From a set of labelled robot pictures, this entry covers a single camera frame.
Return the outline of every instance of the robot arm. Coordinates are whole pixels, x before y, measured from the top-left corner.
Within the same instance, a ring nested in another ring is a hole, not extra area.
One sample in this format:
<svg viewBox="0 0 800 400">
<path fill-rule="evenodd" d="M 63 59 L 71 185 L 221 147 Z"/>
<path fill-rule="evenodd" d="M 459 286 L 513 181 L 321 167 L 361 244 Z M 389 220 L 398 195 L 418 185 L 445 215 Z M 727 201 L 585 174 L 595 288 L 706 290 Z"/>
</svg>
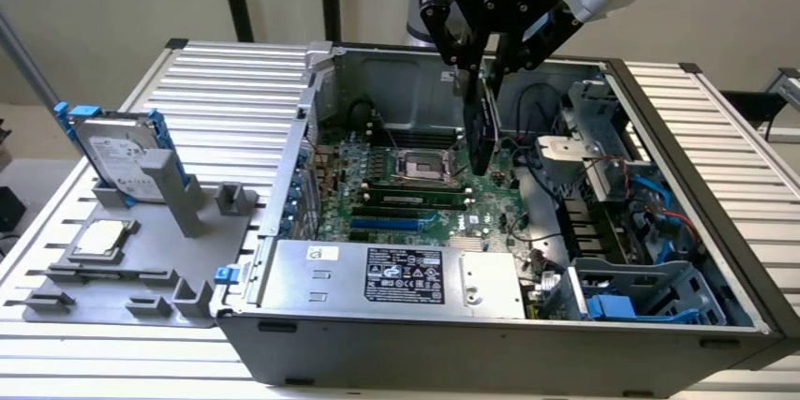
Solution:
<svg viewBox="0 0 800 400">
<path fill-rule="evenodd" d="M 635 0 L 425 0 L 423 22 L 449 65 L 457 65 L 457 91 L 465 99 L 465 126 L 473 172 L 483 175 L 491 162 L 499 125 L 494 100 L 503 77 L 535 69 L 589 21 L 602 19 Z M 455 4 L 466 19 L 459 36 L 446 23 Z M 490 74 L 481 64 L 490 35 L 501 42 Z"/>
</svg>

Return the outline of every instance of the power supply label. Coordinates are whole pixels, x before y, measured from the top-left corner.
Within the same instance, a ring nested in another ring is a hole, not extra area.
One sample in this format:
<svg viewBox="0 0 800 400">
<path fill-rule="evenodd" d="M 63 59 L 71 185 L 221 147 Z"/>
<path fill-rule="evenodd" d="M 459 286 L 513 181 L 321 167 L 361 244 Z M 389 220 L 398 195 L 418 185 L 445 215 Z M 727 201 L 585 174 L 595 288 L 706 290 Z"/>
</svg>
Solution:
<svg viewBox="0 0 800 400">
<path fill-rule="evenodd" d="M 370 248 L 365 297 L 371 302 L 443 304 L 446 283 L 442 252 Z"/>
</svg>

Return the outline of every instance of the hard drive label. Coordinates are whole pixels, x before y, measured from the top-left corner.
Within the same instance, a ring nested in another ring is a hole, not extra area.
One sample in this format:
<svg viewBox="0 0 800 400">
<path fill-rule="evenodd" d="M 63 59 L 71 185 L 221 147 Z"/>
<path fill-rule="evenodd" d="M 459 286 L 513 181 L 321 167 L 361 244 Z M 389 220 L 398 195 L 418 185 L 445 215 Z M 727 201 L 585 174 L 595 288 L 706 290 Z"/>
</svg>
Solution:
<svg viewBox="0 0 800 400">
<path fill-rule="evenodd" d="M 138 200 L 162 201 L 159 186 L 139 168 L 137 162 L 145 157 L 146 150 L 130 140 L 117 138 L 90 138 L 90 145 L 117 188 Z"/>
<path fill-rule="evenodd" d="M 371 302 L 443 304 L 446 283 L 442 252 L 370 248 L 365 297 Z"/>
</svg>

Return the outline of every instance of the cable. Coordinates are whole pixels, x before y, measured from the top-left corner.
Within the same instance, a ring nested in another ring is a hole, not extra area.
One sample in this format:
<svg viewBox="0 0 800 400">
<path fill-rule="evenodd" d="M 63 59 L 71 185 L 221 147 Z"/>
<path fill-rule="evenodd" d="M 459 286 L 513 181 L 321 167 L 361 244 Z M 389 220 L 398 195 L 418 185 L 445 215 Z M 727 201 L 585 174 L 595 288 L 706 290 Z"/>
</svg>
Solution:
<svg viewBox="0 0 800 400">
<path fill-rule="evenodd" d="M 398 147 L 398 141 L 395 140 L 395 137 L 391 135 L 391 131 L 387 128 L 387 124 L 385 123 L 385 116 L 381 115 L 381 112 L 375 111 L 375 115 L 378 116 L 378 118 L 381 119 L 381 126 L 385 129 L 385 131 L 387 132 L 387 136 L 391 139 L 391 145 L 395 146 L 395 152 L 401 153 L 401 148 Z"/>
<path fill-rule="evenodd" d="M 667 260 L 667 257 L 673 253 L 671 244 L 673 244 L 671 240 L 666 239 L 665 245 L 662 245 L 662 251 L 659 252 L 659 256 L 655 259 L 655 261 L 653 262 L 653 264 L 662 264 Z"/>
<path fill-rule="evenodd" d="M 526 212 L 526 213 L 521 214 L 521 216 L 519 216 L 519 217 L 518 217 L 518 218 L 514 220 L 514 222 L 511 223 L 511 227 L 510 227 L 510 235 L 511 235 L 511 236 L 514 236 L 514 238 L 515 238 L 518 241 L 522 241 L 522 242 L 525 242 L 525 243 L 538 243 L 539 241 L 546 241 L 546 240 L 549 240 L 550 238 L 555 238 L 557 236 L 565 236 L 565 234 L 563 234 L 562 232 L 558 232 L 558 233 L 554 233 L 554 234 L 550 234 L 550 235 L 547 235 L 547 236 L 543 236 L 543 237 L 541 237 L 541 238 L 534 238 L 534 239 L 527 239 L 527 238 L 523 238 L 523 237 L 521 237 L 521 236 L 517 234 L 517 224 L 519 224 L 519 223 L 521 223 L 521 220 L 523 220 L 523 217 L 526 217 L 527 215 L 529 215 L 529 212 Z"/>
<path fill-rule="evenodd" d="M 771 141 L 773 125 L 775 124 L 777 118 L 778 118 L 778 114 L 775 114 L 773 116 L 773 119 L 770 119 L 770 125 L 767 126 L 767 133 L 765 133 L 765 141 L 767 141 L 767 142 Z"/>
<path fill-rule="evenodd" d="M 701 239 L 698 237 L 698 231 L 695 230 L 695 225 L 691 223 L 690 218 L 686 217 L 685 215 L 674 213 L 673 211 L 665 211 L 663 213 L 665 213 L 666 216 L 675 217 L 677 219 L 679 219 L 685 223 L 685 225 L 687 226 L 687 230 L 690 231 L 691 238 L 694 239 L 694 241 L 697 243 L 699 243 Z"/>
<path fill-rule="evenodd" d="M 521 129 L 521 127 L 522 127 L 521 118 L 523 116 L 523 97 L 526 96 L 526 94 L 529 93 L 529 90 L 531 88 L 538 88 L 538 87 L 549 87 L 553 90 L 553 92 L 557 94 L 557 96 L 562 96 L 562 92 L 558 90 L 558 88 L 555 86 L 553 86 L 550 83 L 545 83 L 545 82 L 530 84 L 526 87 L 526 89 L 523 89 L 523 91 L 521 92 L 521 96 L 517 98 L 517 135 L 515 135 L 515 137 L 518 140 L 527 138 L 531 133 L 531 130 L 527 129 L 526 136 L 525 137 L 522 136 L 523 131 Z M 529 116 L 529 117 L 530 117 L 530 120 L 529 120 L 527 128 L 531 125 L 531 116 Z"/>
<path fill-rule="evenodd" d="M 553 192 L 553 190 L 549 188 L 549 186 L 546 185 L 546 182 L 542 180 L 542 178 L 539 178 L 539 175 L 537 173 L 537 168 L 534 167 L 534 165 L 531 163 L 531 159 L 529 157 L 529 153 L 525 153 L 523 157 L 526 158 L 526 167 L 529 168 L 530 175 L 531 175 L 531 177 L 534 177 L 537 184 L 539 185 L 539 187 L 542 187 L 542 190 L 546 191 L 546 194 L 549 194 L 550 198 L 554 199 L 557 203 L 561 203 L 562 198 L 557 195 L 555 192 Z"/>
<path fill-rule="evenodd" d="M 626 177 L 626 200 L 629 199 L 629 197 L 631 196 L 631 177 L 629 174 L 629 161 L 622 156 L 601 156 L 599 158 L 595 158 L 591 164 L 581 171 L 581 173 L 570 182 L 570 192 L 575 189 L 578 182 L 581 182 L 585 175 L 590 172 L 590 169 L 594 168 L 601 161 L 609 160 L 617 160 L 623 163 L 623 176 Z"/>
<path fill-rule="evenodd" d="M 346 116 L 346 124 L 347 125 L 351 123 L 351 116 L 353 116 L 353 111 L 355 110 L 355 107 L 358 107 L 363 103 L 367 103 L 370 105 L 370 109 L 375 111 L 375 103 L 373 102 L 373 99 L 370 98 L 370 96 L 358 97 L 349 106 L 349 115 Z"/>
<path fill-rule="evenodd" d="M 647 189 L 658 192 L 662 195 L 662 198 L 665 199 L 665 207 L 667 209 L 670 209 L 673 207 L 673 196 L 671 196 L 670 191 L 667 189 L 665 189 L 662 186 L 659 186 L 659 184 L 655 183 L 654 180 L 650 180 L 641 175 L 634 175 L 630 178 L 630 180 L 633 182 L 637 182 L 639 185 L 645 186 Z"/>
</svg>

